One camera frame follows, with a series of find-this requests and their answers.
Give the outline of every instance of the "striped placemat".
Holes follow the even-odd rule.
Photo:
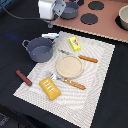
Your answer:
[[[55,39],[53,57],[45,63],[38,63],[30,72],[28,78],[33,85],[26,86],[25,83],[16,90],[14,96],[19,97],[31,104],[47,110],[81,128],[89,128],[95,113],[100,92],[114,51],[114,46],[94,39],[84,38],[71,33],[60,32],[60,37]],[[68,38],[75,36],[81,45],[81,50],[73,52]],[[84,61],[84,72],[73,81],[85,85],[85,90],[69,86],[62,81],[53,80],[61,91],[54,101],[50,101],[39,86],[39,81],[46,78],[46,71],[56,72],[56,62],[63,56],[58,49],[75,53],[75,55],[86,55],[98,59],[98,63]]]

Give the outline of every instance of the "white machine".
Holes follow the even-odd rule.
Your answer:
[[[40,18],[48,19],[48,27],[52,28],[52,20],[56,20],[63,13],[66,3],[63,0],[39,0],[38,1]]]

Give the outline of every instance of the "small cup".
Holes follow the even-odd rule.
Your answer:
[[[84,0],[78,0],[77,4],[78,4],[79,6],[83,5],[83,4],[84,4]]]
[[[128,30],[128,5],[119,10],[119,17],[122,27]]]

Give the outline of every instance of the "small yellow item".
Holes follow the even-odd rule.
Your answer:
[[[81,50],[81,46],[80,46],[79,42],[77,41],[76,37],[69,38],[69,42],[70,42],[74,51]]]
[[[56,87],[56,85],[49,77],[46,77],[45,79],[40,81],[39,85],[51,101],[61,95],[61,91]]]

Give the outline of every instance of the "white plate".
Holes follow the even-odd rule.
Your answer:
[[[67,55],[57,62],[56,69],[62,77],[73,79],[80,76],[84,68],[78,57]]]

